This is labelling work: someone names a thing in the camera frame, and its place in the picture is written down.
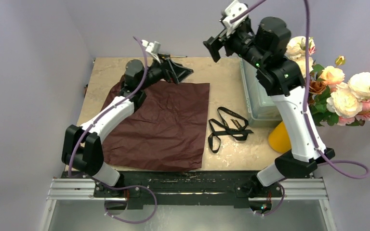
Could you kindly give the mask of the white flower stem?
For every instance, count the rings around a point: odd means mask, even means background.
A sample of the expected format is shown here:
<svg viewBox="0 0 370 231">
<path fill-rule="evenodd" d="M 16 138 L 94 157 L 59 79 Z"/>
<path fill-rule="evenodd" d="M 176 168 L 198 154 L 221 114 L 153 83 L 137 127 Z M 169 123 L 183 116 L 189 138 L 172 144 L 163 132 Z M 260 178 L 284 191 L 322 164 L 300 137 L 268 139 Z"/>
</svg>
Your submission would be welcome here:
<svg viewBox="0 0 370 231">
<path fill-rule="evenodd" d="M 296 36 L 290 39 L 287 44 L 285 56 L 295 61 L 303 75 L 306 78 L 306 57 L 305 57 L 305 36 Z M 314 60 L 311 57 L 316 51 L 316 46 L 313 37 L 309 38 L 309 72 L 313 71 Z"/>
<path fill-rule="evenodd" d="M 353 75 L 347 84 L 348 88 L 330 93 L 327 109 L 339 117 L 352 118 L 362 111 L 362 102 L 370 99 L 370 72 Z"/>
</svg>

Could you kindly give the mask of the dark red wrapping paper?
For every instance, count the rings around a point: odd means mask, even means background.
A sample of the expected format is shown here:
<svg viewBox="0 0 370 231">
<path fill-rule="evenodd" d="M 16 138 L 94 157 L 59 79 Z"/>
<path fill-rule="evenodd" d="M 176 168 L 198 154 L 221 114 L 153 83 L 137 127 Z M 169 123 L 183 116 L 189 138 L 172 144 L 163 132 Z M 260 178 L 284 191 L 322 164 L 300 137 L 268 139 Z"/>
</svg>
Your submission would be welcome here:
<svg viewBox="0 0 370 231">
<path fill-rule="evenodd" d="M 209 83 L 146 88 L 146 99 L 102 143 L 113 166 L 153 171 L 190 171 L 202 166 L 208 120 Z"/>
</svg>

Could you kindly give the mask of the black printed ribbon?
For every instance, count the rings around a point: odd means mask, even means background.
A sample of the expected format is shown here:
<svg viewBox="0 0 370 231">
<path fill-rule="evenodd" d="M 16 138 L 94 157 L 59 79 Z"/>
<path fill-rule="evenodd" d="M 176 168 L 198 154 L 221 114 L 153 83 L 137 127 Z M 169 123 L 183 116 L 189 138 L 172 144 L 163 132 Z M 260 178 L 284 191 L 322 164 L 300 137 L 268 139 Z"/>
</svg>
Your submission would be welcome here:
<svg viewBox="0 0 370 231">
<path fill-rule="evenodd" d="M 213 118 L 208 120 L 211 134 L 208 136 L 207 141 L 209 149 L 213 154 L 218 153 L 221 147 L 222 142 L 220 136 L 231 136 L 235 141 L 246 141 L 248 136 L 254 133 L 251 129 L 247 129 L 249 121 L 241 115 L 222 106 L 217 108 L 217 112 L 221 121 Z M 231 122 L 236 126 L 235 128 L 229 126 L 221 112 L 235 118 L 231 119 Z"/>
</svg>

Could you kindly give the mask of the brown orange flower stem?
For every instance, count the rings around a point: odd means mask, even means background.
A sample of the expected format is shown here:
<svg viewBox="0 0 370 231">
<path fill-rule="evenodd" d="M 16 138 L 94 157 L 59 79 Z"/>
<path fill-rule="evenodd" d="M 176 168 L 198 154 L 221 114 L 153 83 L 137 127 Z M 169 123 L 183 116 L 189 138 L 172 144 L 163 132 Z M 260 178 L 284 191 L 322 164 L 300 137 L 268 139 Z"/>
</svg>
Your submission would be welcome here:
<svg viewBox="0 0 370 231">
<path fill-rule="evenodd" d="M 326 85 L 322 81 L 311 80 L 309 84 L 308 104 L 314 105 L 320 101 L 319 95 L 326 90 Z"/>
</svg>

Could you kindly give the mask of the pink peony flower stem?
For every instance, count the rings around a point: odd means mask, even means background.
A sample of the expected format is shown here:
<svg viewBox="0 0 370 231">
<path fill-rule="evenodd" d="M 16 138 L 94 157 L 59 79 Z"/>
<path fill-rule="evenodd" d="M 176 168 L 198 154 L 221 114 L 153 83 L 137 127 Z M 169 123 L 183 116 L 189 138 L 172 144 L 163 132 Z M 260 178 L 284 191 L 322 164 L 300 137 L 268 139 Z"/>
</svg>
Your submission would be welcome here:
<svg viewBox="0 0 370 231">
<path fill-rule="evenodd" d="M 367 121 L 370 121 L 370 99 L 362 102 L 362 111 L 352 118 L 339 118 L 337 125 L 339 126 L 364 126 Z"/>
</svg>

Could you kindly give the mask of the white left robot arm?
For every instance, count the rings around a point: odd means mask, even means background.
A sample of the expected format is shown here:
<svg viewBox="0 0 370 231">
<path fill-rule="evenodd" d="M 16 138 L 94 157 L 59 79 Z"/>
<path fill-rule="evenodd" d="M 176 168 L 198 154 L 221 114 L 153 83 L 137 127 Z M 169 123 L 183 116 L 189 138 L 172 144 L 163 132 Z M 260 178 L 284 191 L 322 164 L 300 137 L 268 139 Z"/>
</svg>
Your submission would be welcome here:
<svg viewBox="0 0 370 231">
<path fill-rule="evenodd" d="M 123 194 L 124 176 L 104 160 L 102 143 L 110 132 L 134 114 L 146 99 L 146 88 L 165 80 L 179 84 L 193 69 L 167 58 L 150 66 L 138 59 L 125 65 L 121 89 L 112 102 L 80 126 L 70 125 L 65 132 L 61 161 L 72 169 L 92 177 L 106 186 L 113 197 Z"/>
</svg>

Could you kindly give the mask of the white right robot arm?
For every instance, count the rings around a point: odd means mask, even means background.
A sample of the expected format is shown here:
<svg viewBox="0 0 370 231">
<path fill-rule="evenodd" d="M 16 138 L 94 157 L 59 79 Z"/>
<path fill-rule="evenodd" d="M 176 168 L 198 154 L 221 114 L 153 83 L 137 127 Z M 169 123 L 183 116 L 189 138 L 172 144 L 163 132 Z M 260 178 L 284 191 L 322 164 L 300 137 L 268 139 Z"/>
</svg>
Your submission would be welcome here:
<svg viewBox="0 0 370 231">
<path fill-rule="evenodd" d="M 276 158 L 273 164 L 259 171 L 251 183 L 252 192 L 262 196 L 270 185 L 288 178 L 301 178 L 315 171 L 335 157 L 318 137 L 315 123 L 304 102 L 305 80 L 298 64 L 285 56 L 291 32 L 286 23 L 276 17 L 261 20 L 253 32 L 249 18 L 224 25 L 216 37 L 204 41 L 213 60 L 219 61 L 219 51 L 237 54 L 256 69 L 256 77 L 267 95 L 275 103 L 285 124 L 291 149 Z"/>
</svg>

